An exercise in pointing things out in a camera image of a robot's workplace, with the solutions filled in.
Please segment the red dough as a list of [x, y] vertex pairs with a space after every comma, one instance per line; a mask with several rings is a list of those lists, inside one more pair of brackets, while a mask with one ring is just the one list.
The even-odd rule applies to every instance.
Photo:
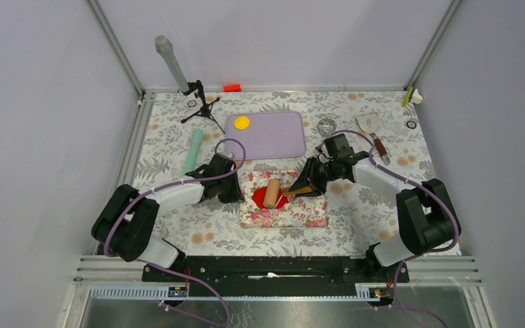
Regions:
[[252, 200], [257, 207], [261, 209], [280, 209], [284, 208], [290, 202], [289, 198], [283, 194], [282, 189], [277, 188], [271, 190], [275, 191], [275, 204], [270, 206], [271, 203], [266, 201], [268, 194], [267, 189], [268, 187], [261, 187], [254, 190]]

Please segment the floral tray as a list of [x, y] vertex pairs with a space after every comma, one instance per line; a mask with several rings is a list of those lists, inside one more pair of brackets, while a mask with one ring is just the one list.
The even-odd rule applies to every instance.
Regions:
[[284, 196], [278, 191], [274, 208], [263, 205], [268, 182], [276, 179], [281, 187], [291, 186], [298, 171], [252, 171], [239, 178], [245, 198], [240, 205], [239, 223], [243, 228], [326, 228], [329, 224], [327, 198]]

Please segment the wooden dough roller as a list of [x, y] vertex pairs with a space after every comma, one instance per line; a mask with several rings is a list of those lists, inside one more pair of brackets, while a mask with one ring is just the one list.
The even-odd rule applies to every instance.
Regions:
[[288, 202], [290, 197], [311, 192], [310, 187], [304, 187], [291, 191], [289, 188], [282, 187], [282, 181], [278, 179], [269, 180], [262, 201], [262, 207], [267, 209], [281, 208]]

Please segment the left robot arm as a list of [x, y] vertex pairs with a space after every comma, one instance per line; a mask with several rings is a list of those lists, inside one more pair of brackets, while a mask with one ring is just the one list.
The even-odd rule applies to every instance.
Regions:
[[106, 255], [155, 264], [165, 279], [175, 281], [185, 271], [179, 258], [182, 252], [153, 235], [155, 221], [177, 208], [213, 198], [222, 204], [244, 200], [235, 162], [220, 153], [183, 180], [145, 193], [129, 184], [119, 186], [92, 226], [91, 235], [105, 247]]

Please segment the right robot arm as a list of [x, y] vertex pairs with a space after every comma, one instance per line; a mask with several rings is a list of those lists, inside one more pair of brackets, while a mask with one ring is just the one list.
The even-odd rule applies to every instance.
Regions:
[[368, 278], [380, 282], [392, 272], [392, 265], [426, 253], [452, 249], [459, 241], [461, 227], [446, 186], [434, 178], [415, 182], [377, 163], [372, 152], [355, 152], [346, 138], [347, 130], [323, 141], [327, 158], [306, 160], [298, 179], [283, 194], [317, 197], [329, 183], [348, 180], [370, 188], [391, 202], [397, 210], [399, 233], [372, 245], [364, 264]]

